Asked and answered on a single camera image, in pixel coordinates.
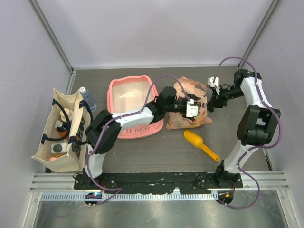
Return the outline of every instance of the scoop handle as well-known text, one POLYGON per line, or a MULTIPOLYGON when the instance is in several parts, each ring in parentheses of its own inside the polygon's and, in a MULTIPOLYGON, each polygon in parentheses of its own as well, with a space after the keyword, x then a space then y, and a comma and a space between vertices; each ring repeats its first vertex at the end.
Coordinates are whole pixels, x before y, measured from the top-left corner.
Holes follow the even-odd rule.
POLYGON ((218 157, 212 150, 210 150, 206 145, 202 145, 201 149, 214 161, 219 162, 220 157, 218 157))

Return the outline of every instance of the yellow scoop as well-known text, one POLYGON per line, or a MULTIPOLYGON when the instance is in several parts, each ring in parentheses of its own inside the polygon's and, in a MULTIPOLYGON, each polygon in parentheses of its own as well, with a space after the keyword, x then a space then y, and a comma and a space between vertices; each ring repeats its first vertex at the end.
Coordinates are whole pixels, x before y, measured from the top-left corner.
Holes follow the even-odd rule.
POLYGON ((190 142, 194 147, 202 149, 207 155, 209 155, 210 158, 212 158, 216 162, 220 161, 220 157, 218 157, 212 150, 210 150, 204 144, 202 137, 188 130, 184 132, 184 136, 186 140, 190 142))

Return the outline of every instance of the clear plastic bottle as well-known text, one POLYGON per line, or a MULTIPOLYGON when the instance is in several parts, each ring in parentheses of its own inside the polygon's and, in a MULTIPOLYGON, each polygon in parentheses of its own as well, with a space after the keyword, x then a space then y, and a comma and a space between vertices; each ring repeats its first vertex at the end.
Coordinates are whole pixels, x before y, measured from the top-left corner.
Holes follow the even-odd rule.
POLYGON ((92 94, 90 93, 90 91, 84 87, 81 87, 79 89, 83 99, 88 103, 88 105, 90 106, 91 111, 96 110, 97 105, 92 97, 92 94))

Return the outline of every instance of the gray table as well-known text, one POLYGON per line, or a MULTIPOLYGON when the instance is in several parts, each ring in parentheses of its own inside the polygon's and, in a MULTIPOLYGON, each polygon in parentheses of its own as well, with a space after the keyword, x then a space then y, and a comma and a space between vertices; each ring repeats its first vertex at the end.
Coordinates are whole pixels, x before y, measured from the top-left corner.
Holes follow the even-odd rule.
MULTIPOLYGON (((207 83, 207 78, 214 75, 215 67, 180 67, 180 68, 140 68, 140 69, 101 69, 78 70, 72 92, 85 86, 97 103, 96 116, 106 109, 106 96, 110 82, 126 76, 148 75, 152 80, 157 76, 170 73, 178 78, 186 76, 207 83)), ((233 84, 235 67, 222 67, 219 73, 220 83, 233 84)), ((172 86, 174 80, 169 77, 157 84, 158 92, 165 86, 172 86)), ((226 158, 237 142, 237 127, 247 108, 243 97, 231 100, 224 109, 216 109, 208 116, 213 123, 193 132, 201 135, 205 144, 221 159, 226 158)), ((105 172, 165 172, 165 171, 215 171, 215 163, 202 150, 194 148, 183 136, 183 129, 167 130, 164 127, 158 133, 141 139, 117 139, 114 147, 104 160, 105 172)), ((244 166, 248 171, 268 170, 262 151, 255 152, 244 166)))

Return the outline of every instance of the wall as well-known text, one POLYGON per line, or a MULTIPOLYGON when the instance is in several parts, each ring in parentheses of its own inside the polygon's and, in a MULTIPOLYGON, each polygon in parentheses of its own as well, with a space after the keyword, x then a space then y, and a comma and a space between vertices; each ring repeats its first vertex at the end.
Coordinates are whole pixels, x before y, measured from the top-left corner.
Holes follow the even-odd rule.
POLYGON ((267 99, 282 113, 283 138, 270 150, 270 159, 287 177, 301 222, 304 215, 304 198, 300 197, 304 187, 303 8, 304 1, 282 1, 249 56, 249 61, 262 74, 267 99))
POLYGON ((51 108, 53 87, 63 91, 66 69, 26 0, 0 2, 0 221, 20 228, 35 172, 31 159, 51 108))
POLYGON ((72 66, 96 68, 242 56, 271 0, 38 2, 72 66))

